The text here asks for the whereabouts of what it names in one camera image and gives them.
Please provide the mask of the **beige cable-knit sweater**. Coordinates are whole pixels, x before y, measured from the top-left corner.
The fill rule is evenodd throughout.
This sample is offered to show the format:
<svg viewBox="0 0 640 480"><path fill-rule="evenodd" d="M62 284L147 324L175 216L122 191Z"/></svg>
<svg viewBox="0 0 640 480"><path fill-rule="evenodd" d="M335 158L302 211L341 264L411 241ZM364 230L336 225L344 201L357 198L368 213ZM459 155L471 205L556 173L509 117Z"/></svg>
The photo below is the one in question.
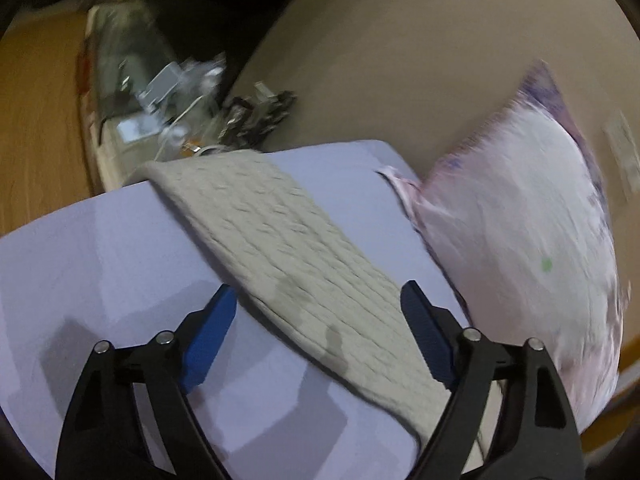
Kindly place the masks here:
<svg viewBox="0 0 640 480"><path fill-rule="evenodd" d="M271 154L236 151L148 162L245 307L309 364L287 418L241 446L241 472L285 479L402 479L448 392L432 377L400 310L416 281L460 322L468 316L384 177L410 174L386 143Z"/></svg>

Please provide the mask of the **wooden headboard shelf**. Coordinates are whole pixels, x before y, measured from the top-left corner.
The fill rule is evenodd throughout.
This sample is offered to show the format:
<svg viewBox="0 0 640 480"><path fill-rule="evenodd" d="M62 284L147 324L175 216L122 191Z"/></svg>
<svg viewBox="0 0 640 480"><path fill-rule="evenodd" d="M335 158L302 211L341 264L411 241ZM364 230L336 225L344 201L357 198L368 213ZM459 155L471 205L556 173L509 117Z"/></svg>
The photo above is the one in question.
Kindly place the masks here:
<svg viewBox="0 0 640 480"><path fill-rule="evenodd" d="M620 362L612 399L580 437L587 467L601 463L639 415L639 357L623 356Z"/></svg>

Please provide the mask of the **pink floral pillow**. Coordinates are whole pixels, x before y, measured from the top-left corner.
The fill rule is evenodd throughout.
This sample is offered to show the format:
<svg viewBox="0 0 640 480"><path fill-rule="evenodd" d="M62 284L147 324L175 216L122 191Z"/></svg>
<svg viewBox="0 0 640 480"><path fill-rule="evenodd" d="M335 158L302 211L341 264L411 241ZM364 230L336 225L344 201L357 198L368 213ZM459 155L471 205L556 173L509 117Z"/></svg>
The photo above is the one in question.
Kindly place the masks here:
<svg viewBox="0 0 640 480"><path fill-rule="evenodd" d="M579 430L612 399L624 312L599 166L549 66L416 181L384 177L489 339L538 338Z"/></svg>

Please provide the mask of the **cluttered bedside table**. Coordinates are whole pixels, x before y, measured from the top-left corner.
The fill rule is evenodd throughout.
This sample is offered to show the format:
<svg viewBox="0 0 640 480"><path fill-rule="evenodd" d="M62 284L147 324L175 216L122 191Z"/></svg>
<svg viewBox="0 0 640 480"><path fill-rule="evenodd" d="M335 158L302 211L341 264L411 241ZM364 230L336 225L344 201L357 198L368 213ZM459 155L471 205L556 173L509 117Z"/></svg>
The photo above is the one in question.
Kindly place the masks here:
<svg viewBox="0 0 640 480"><path fill-rule="evenodd" d="M121 188L146 162L216 144L226 59L179 60L140 0L94 6L78 56L82 140L94 192Z"/></svg>

